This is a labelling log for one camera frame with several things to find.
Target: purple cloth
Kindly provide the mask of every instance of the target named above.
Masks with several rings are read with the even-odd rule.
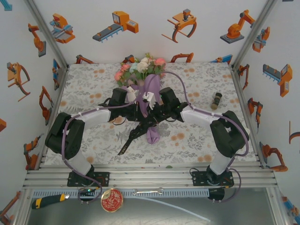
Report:
[[[147,141],[149,144],[155,144],[160,139],[159,133],[156,127],[150,127],[147,130]]]
[[[133,85],[133,84],[131,85],[131,87],[134,90],[142,91],[142,94],[137,97],[136,101],[140,103],[141,112],[146,116],[148,115],[147,106],[148,106],[149,103],[148,102],[147,103],[143,102],[143,93],[145,92],[145,88],[149,85],[149,82],[150,82],[150,80],[153,76],[155,76],[155,74],[149,74],[145,79],[144,86],[142,86],[140,88],[137,85]],[[151,81],[148,92],[154,93],[155,100],[157,102],[160,101],[159,91],[160,91],[160,77],[156,76]],[[147,130],[147,141],[148,141],[148,143],[149,144],[155,144],[156,142],[159,141],[159,139],[160,139],[160,136],[159,136],[159,133],[157,132],[156,127],[148,128],[148,130]]]

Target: white flower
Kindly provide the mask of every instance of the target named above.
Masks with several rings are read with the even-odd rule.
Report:
[[[148,63],[145,61],[141,61],[137,64],[137,71],[140,73],[143,72],[143,70],[146,70],[148,68]]]
[[[145,63],[147,63],[148,65],[150,64],[150,63],[149,63],[149,59],[148,59],[147,57],[143,58],[143,59],[141,60],[141,62],[145,62]]]

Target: screwdriver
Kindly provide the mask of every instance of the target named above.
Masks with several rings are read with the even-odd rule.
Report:
[[[47,205],[51,205],[53,203],[62,202],[64,200],[68,199],[69,197],[70,197],[70,195],[61,194],[61,195],[53,195],[53,196],[47,196],[44,198],[39,198],[32,203],[31,208],[33,210],[39,209],[39,208],[45,207]]]

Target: orange robot arm illustration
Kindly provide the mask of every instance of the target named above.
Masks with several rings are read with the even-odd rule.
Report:
[[[186,62],[191,62],[193,59],[194,53],[190,53],[190,54],[178,54],[178,55],[174,55],[173,58],[171,59],[171,62],[175,62],[178,58],[187,58]]]

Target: round tin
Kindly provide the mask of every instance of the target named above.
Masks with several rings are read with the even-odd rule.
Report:
[[[101,205],[106,212],[115,212],[123,204],[122,193],[114,188],[105,191],[101,196]]]

